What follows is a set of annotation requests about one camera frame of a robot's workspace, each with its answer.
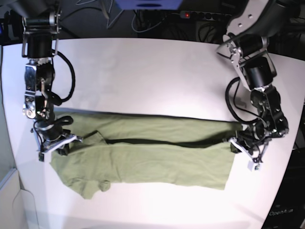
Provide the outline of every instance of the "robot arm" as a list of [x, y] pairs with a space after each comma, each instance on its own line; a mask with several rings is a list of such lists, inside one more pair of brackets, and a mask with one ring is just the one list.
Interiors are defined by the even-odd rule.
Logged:
[[[247, 128], [237, 131], [236, 136], [228, 139], [237, 152], [245, 152], [257, 164], [272, 138], [284, 137], [289, 132], [288, 121], [281, 109], [281, 98], [272, 85], [277, 73], [269, 57], [268, 37], [275, 35], [289, 19], [289, 11], [300, 4], [298, 0], [249, 0], [243, 13], [230, 21], [224, 43], [217, 52], [230, 59], [238, 77], [233, 79], [225, 92], [227, 106], [234, 118]], [[252, 121], [238, 117], [229, 101], [229, 90], [234, 83], [242, 82], [251, 91], [251, 103], [257, 108], [258, 115]], [[259, 151], [257, 157], [253, 152]]]
[[[56, 119], [53, 111], [54, 105], [60, 106], [72, 97], [75, 87], [73, 66], [62, 53], [57, 51], [59, 18], [58, 5], [48, 8], [37, 16], [23, 17], [22, 56], [29, 59], [29, 63], [25, 66], [23, 114], [34, 120], [33, 131], [39, 146], [40, 161], [44, 160], [45, 153], [55, 150], [61, 155], [68, 154], [69, 143], [81, 140], [63, 129], [63, 126], [72, 124], [73, 119], [70, 116]], [[54, 49], [52, 49], [52, 41], [55, 41]], [[64, 99], [52, 92], [55, 78], [53, 57], [56, 55], [68, 64], [72, 75], [71, 90]]]
[[[54, 105], [61, 105], [72, 96], [75, 86], [73, 67], [59, 52], [59, 56], [71, 69], [74, 83], [66, 99], [61, 99], [51, 91], [55, 76], [52, 58], [57, 54], [57, 46], [52, 49], [52, 40], [57, 40], [59, 33], [59, 5], [55, 4], [50, 9], [44, 0], [0, 0], [0, 3], [8, 4], [24, 17], [22, 56], [27, 57], [29, 63], [25, 73], [23, 112], [34, 120], [33, 131], [40, 146], [40, 160], [43, 160], [44, 153], [54, 150], [67, 154], [69, 143], [80, 138], [62, 128], [73, 122], [71, 117], [56, 120], [53, 112]], [[268, 37], [279, 31], [289, 16], [290, 8], [296, 4], [300, 4], [299, 0], [248, 0], [241, 15], [230, 21], [224, 43], [217, 49], [219, 54], [223, 49], [227, 51], [228, 55], [221, 55], [230, 59], [239, 76], [228, 85], [226, 103], [236, 120], [247, 126], [227, 140], [235, 146], [237, 152], [247, 153], [257, 165], [262, 162], [269, 141], [284, 137], [289, 131], [280, 106], [280, 95], [272, 85], [276, 70], [267, 46]], [[251, 103], [258, 111], [256, 119], [251, 121], [239, 118], [229, 101], [230, 88], [240, 81], [251, 91]], [[259, 151], [257, 157], [253, 157], [255, 150]]]

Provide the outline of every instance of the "black cable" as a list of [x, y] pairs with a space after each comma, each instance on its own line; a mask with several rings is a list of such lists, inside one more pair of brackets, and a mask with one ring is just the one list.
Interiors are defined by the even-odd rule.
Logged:
[[201, 31], [202, 31], [204, 28], [206, 28], [206, 27], [209, 27], [209, 29], [210, 29], [211, 26], [213, 26], [212, 23], [206, 23], [206, 24], [204, 24], [204, 25], [202, 25], [202, 26], [199, 27], [199, 29], [198, 29], [198, 39], [199, 39], [200, 42], [203, 42], [203, 40], [201, 39], [201, 36], [200, 36]]
[[228, 59], [228, 60], [231, 59], [230, 57], [227, 57], [227, 56], [225, 56], [225, 55], [223, 55], [223, 54], [221, 54], [221, 53], [219, 53], [219, 52], [217, 52], [217, 54], [220, 55], [221, 57], [224, 57], [224, 58]]
[[75, 14], [75, 13], [77, 13], [79, 11], [82, 11], [82, 10], [86, 10], [86, 9], [98, 10], [98, 11], [102, 12], [102, 10], [100, 8], [97, 8], [97, 7], [83, 7], [83, 8], [77, 9], [77, 10], [69, 13], [68, 15], [64, 16], [63, 18], [60, 19], [60, 21], [66, 20], [67, 18], [69, 18], [73, 14]]
[[251, 115], [254, 115], [254, 116], [256, 116], [256, 117], [259, 117], [259, 115], [254, 114], [254, 113], [251, 112], [251, 111], [242, 109], [242, 108], [240, 108], [240, 107], [238, 107], [238, 106], [236, 105], [235, 99], [236, 99], [237, 91], [238, 91], [238, 88], [239, 88], [239, 84], [240, 84], [240, 78], [239, 78], [239, 80], [238, 80], [238, 84], [237, 84], [237, 87], [236, 87], [236, 90], [235, 90], [235, 93], [234, 93], [234, 97], [233, 97], [233, 104], [234, 104], [234, 106], [235, 106], [238, 110], [241, 110], [241, 111], [247, 112], [247, 113], [249, 113], [249, 114], [251, 114]]
[[183, 39], [184, 39], [185, 41], [189, 41], [189, 40], [190, 40], [189, 37], [188, 37], [188, 35], [186, 34], [186, 32], [183, 31], [181, 28], [179, 28], [179, 26], [177, 25], [177, 23], [174, 24], [174, 27], [175, 27], [175, 29], [177, 30], [177, 32], [180, 33], [180, 34], [182, 35], [182, 37], [183, 37]]
[[297, 143], [295, 142], [295, 147], [298, 151], [300, 151], [300, 147], [297, 145]]
[[67, 63], [67, 65], [71, 71], [71, 77], [72, 77], [72, 85], [71, 85], [69, 95], [64, 99], [61, 99], [61, 102], [64, 103], [64, 102], [68, 101], [69, 99], [71, 99], [71, 97], [73, 95], [73, 92], [75, 89], [75, 71], [74, 71], [74, 68], [73, 68], [71, 62], [68, 60], [67, 57], [64, 56], [64, 54], [62, 54], [60, 51], [57, 51], [57, 54]]
[[168, 27], [168, 30], [170, 31], [174, 40], [180, 40], [180, 37], [176, 37], [175, 33], [173, 32], [173, 30], [171, 29], [170, 26]]
[[258, 145], [257, 144], [254, 144], [255, 146], [256, 146], [256, 148], [257, 148], [257, 151], [258, 151], [258, 157], [262, 154], [262, 152], [261, 152], [261, 149], [258, 147]]
[[53, 122], [53, 125], [60, 125], [60, 126], [64, 126], [64, 125], [71, 125], [73, 123], [73, 118], [71, 116], [64, 116], [61, 117], [57, 120], [55, 120]]
[[33, 130], [35, 131], [35, 133], [37, 134], [37, 136], [38, 136], [38, 138], [39, 138], [39, 140], [40, 140], [40, 142], [39, 142], [39, 146], [40, 146], [40, 151], [42, 152], [43, 151], [43, 141], [42, 141], [42, 139], [41, 139], [41, 136], [38, 134], [38, 131], [36, 130], [36, 127], [35, 127], [35, 124], [37, 123], [37, 122], [39, 122], [40, 120], [36, 120], [35, 122], [34, 122], [34, 124], [33, 124]]
[[68, 30], [64, 26], [61, 26], [61, 30], [64, 31], [65, 33], [69, 34], [71, 37], [73, 37], [75, 39], [79, 39], [80, 38], [78, 35], [76, 35], [75, 33], [71, 32], [70, 30]]
[[226, 27], [219, 24], [219, 27], [215, 31], [212, 39], [210, 40], [210, 43], [214, 43], [214, 42], [222, 43], [224, 34], [226, 34]]
[[212, 28], [210, 28], [209, 29], [209, 31], [206, 33], [206, 35], [205, 35], [205, 37], [204, 37], [204, 39], [203, 39], [203, 42], [208, 42], [208, 37], [209, 37], [209, 35], [210, 35], [210, 32], [212, 32], [213, 30], [215, 30], [216, 29], [216, 27], [212, 27]]
[[237, 40], [237, 39], [240, 39], [242, 36], [244, 36], [245, 34], [246, 34], [246, 32], [248, 31], [249, 29], [247, 29], [247, 30], [245, 30], [245, 31], [243, 31], [243, 32], [241, 32], [240, 34], [238, 34], [238, 35], [234, 35], [233, 37], [231, 37], [230, 39], [228, 39], [228, 40], [226, 40], [225, 42], [223, 42], [222, 44], [220, 44], [218, 47], [217, 47], [217, 49], [216, 49], [216, 53], [218, 53], [218, 51], [222, 48], [222, 47], [224, 47], [226, 44], [229, 44], [229, 43], [231, 43], [231, 42], [234, 42], [235, 40]]
[[53, 60], [53, 57], [51, 58], [51, 64], [52, 64], [52, 68], [53, 68], [53, 77], [52, 77], [52, 82], [51, 82], [51, 88], [52, 88], [53, 81], [55, 80], [55, 68], [54, 68], [54, 60]]
[[137, 12], [135, 10], [133, 10], [134, 14], [135, 14], [135, 17], [137, 18], [138, 22], [140, 23], [140, 26], [142, 26], [142, 20], [140, 18], [140, 15], [137, 14]]
[[242, 124], [245, 124], [245, 125], [251, 125], [251, 124], [253, 124], [253, 123], [256, 123], [256, 122], [258, 121], [258, 119], [256, 118], [256, 119], [251, 120], [251, 121], [245, 121], [245, 120], [241, 119], [241, 118], [236, 114], [236, 112], [234, 111], [234, 109], [232, 108], [232, 105], [231, 105], [231, 103], [230, 103], [230, 99], [229, 99], [229, 92], [230, 92], [230, 89], [231, 89], [232, 85], [233, 85], [234, 83], [238, 82], [239, 80], [240, 80], [240, 78], [239, 78], [239, 77], [236, 77], [236, 78], [232, 79], [232, 80], [229, 82], [229, 84], [228, 84], [228, 86], [227, 86], [227, 88], [226, 88], [226, 90], [225, 90], [225, 102], [227, 103], [227, 106], [228, 106], [229, 111], [231, 112], [231, 114], [233, 115], [233, 117], [234, 117], [238, 122], [240, 122], [240, 123], [242, 123]]

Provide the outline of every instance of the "white cable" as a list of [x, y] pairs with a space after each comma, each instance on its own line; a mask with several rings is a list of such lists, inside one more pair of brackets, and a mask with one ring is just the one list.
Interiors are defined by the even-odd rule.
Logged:
[[[110, 7], [109, 7], [109, 10], [108, 10], [109, 15], [111, 13], [112, 7], [113, 7], [113, 0], [111, 0]], [[112, 22], [110, 24], [109, 24], [110, 19], [108, 19], [106, 29], [110, 29], [111, 26], [113, 26], [115, 24], [115, 22], [119, 19], [119, 17], [122, 15], [123, 12], [124, 12], [124, 10], [121, 10], [121, 12], [119, 12], [119, 14], [115, 16], [115, 18], [112, 20]]]
[[148, 29], [146, 29], [146, 30], [138, 31], [138, 30], [136, 30], [136, 29], [134, 28], [134, 26], [133, 26], [135, 17], [136, 17], [136, 16], [134, 16], [134, 17], [133, 17], [133, 20], [132, 20], [132, 30], [135, 31], [135, 32], [137, 32], [137, 33], [147, 32], [147, 31], [149, 31], [149, 30], [152, 30], [152, 29], [156, 28], [157, 26], [159, 26], [159, 25], [163, 22], [163, 20], [162, 20], [161, 22], [157, 23], [156, 25], [154, 25], [154, 26], [152, 26], [152, 27], [150, 27], [150, 28], [148, 28]]
[[75, 5], [81, 6], [81, 5], [92, 3], [92, 2], [95, 2], [95, 1], [97, 1], [97, 0], [89, 0], [89, 1], [85, 1], [85, 2], [82, 2], [82, 0], [78, 0], [77, 3], [75, 3]]
[[118, 20], [118, 18], [121, 16], [121, 14], [124, 12], [124, 10], [122, 10], [121, 12], [119, 12], [118, 15], [116, 15], [116, 17], [112, 20], [112, 22], [109, 24], [109, 20], [107, 20], [107, 29], [110, 29], [112, 25], [115, 24], [115, 22]]
[[109, 20], [109, 13], [106, 10], [106, 6], [105, 6], [105, 2], [104, 0], [100, 0], [101, 6], [102, 6], [102, 13], [104, 15], [104, 17]]

